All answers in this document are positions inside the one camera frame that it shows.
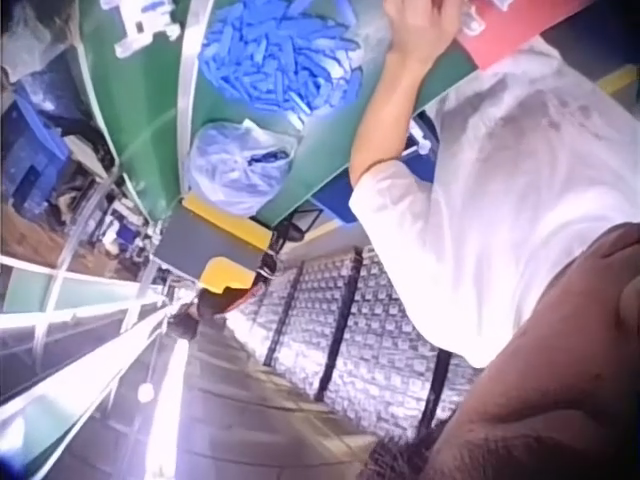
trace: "hand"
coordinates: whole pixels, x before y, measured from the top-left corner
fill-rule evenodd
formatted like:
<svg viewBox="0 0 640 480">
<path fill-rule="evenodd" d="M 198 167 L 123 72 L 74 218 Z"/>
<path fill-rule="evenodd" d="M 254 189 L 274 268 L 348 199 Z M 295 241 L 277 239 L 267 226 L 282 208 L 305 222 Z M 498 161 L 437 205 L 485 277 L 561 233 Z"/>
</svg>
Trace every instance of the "hand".
<svg viewBox="0 0 640 480">
<path fill-rule="evenodd" d="M 464 0 L 384 0 L 390 54 L 425 75 L 460 29 Z"/>
<path fill-rule="evenodd" d="M 639 342 L 640 224 L 618 225 L 600 235 L 549 286 L 536 308 L 545 304 L 571 310 L 583 320 L 610 321 Z"/>
</svg>

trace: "plastic bag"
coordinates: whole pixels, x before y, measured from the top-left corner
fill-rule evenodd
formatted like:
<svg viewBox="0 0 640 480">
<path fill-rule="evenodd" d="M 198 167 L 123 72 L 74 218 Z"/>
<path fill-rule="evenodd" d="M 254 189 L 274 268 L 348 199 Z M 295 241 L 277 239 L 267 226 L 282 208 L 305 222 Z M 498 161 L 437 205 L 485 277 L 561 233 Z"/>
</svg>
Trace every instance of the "plastic bag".
<svg viewBox="0 0 640 480">
<path fill-rule="evenodd" d="M 297 144 L 250 120 L 205 125 L 189 153 L 190 187 L 222 210 L 251 217 L 280 190 Z"/>
<path fill-rule="evenodd" d="M 2 38 L 2 66 L 14 83 L 42 70 L 67 46 L 66 41 L 53 39 L 27 2 L 20 2 L 14 7 L 9 31 Z"/>
</svg>

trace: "white shirt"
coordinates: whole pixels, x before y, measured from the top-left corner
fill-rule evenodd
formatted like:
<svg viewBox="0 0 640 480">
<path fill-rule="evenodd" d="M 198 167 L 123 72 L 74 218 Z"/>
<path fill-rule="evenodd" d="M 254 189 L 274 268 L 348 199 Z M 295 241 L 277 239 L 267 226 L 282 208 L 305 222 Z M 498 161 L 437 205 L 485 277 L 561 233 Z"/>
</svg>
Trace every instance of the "white shirt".
<svg viewBox="0 0 640 480">
<path fill-rule="evenodd" d="M 640 125 L 541 39 L 427 111 L 434 184 L 390 161 L 350 205 L 418 331 L 485 367 L 563 266 L 640 221 Z"/>
</svg>

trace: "yellow panel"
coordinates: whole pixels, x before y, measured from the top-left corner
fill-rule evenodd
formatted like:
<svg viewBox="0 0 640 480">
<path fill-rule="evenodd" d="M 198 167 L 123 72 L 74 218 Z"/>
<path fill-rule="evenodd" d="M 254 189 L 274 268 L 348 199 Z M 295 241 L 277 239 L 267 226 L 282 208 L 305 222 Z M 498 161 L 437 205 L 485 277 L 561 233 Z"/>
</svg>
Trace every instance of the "yellow panel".
<svg viewBox="0 0 640 480">
<path fill-rule="evenodd" d="M 226 287 L 250 288 L 255 276 L 255 272 L 226 257 L 216 257 L 207 263 L 200 284 L 213 293 L 222 293 Z"/>
<path fill-rule="evenodd" d="M 194 193 L 189 193 L 182 204 L 193 213 L 201 216 L 208 222 L 235 235 L 245 242 L 260 250 L 266 250 L 271 241 L 271 230 L 258 225 L 249 218 L 231 215 L 219 208 L 204 202 Z"/>
<path fill-rule="evenodd" d="M 613 95 L 637 80 L 639 80 L 638 68 L 634 65 L 625 65 L 598 81 L 598 86 L 609 95 Z"/>
</svg>

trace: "skin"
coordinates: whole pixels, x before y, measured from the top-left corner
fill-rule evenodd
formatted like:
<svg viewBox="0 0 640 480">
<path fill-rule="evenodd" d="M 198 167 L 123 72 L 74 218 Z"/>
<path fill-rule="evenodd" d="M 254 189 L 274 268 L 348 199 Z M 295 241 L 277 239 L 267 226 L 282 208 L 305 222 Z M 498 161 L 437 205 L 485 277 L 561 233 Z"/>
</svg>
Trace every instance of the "skin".
<svg viewBox="0 0 640 480">
<path fill-rule="evenodd" d="M 420 84 L 459 29 L 460 0 L 385 0 L 393 32 L 352 149 L 355 186 L 402 153 Z M 561 271 L 478 379 L 433 449 L 526 435 L 606 452 L 628 430 L 640 378 L 640 225 L 619 225 Z"/>
</svg>

